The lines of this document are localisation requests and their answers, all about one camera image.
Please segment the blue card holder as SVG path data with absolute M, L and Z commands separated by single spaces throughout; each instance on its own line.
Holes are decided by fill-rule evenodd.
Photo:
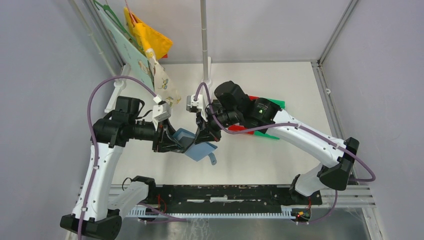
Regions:
M 195 134 L 184 128 L 179 128 L 174 136 L 185 146 L 186 151 L 184 154 L 190 159 L 199 162 L 208 157 L 213 166 L 217 164 L 217 158 L 214 154 L 214 151 L 218 148 L 216 145 L 209 142 L 200 144 L 193 143 L 191 145 L 195 138 Z

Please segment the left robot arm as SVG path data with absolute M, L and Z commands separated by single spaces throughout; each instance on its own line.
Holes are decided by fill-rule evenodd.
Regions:
M 183 153 L 184 146 L 173 137 L 170 105 L 160 96 L 153 99 L 152 121 L 139 114 L 145 103 L 138 98 L 119 96 L 115 108 L 92 127 L 91 153 L 79 200 L 72 213 L 64 215 L 60 227 L 99 240 L 114 240 L 124 217 L 141 201 L 157 198 L 155 180 L 136 176 L 127 189 L 110 199 L 109 194 L 117 163 L 129 140 L 151 141 L 155 153 Z

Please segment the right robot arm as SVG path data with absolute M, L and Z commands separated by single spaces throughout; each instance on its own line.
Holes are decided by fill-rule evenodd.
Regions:
M 214 90 L 215 100 L 211 100 L 208 94 L 202 96 L 202 88 L 207 88 L 204 82 L 186 100 L 187 111 L 196 113 L 195 144 L 218 142 L 222 131 L 233 135 L 255 131 L 269 134 L 319 161 L 316 167 L 293 179 L 288 191 L 293 203 L 302 204 L 324 188 L 346 190 L 359 147 L 358 140 L 352 137 L 343 140 L 317 131 L 267 98 L 250 98 L 233 81 L 226 81 Z

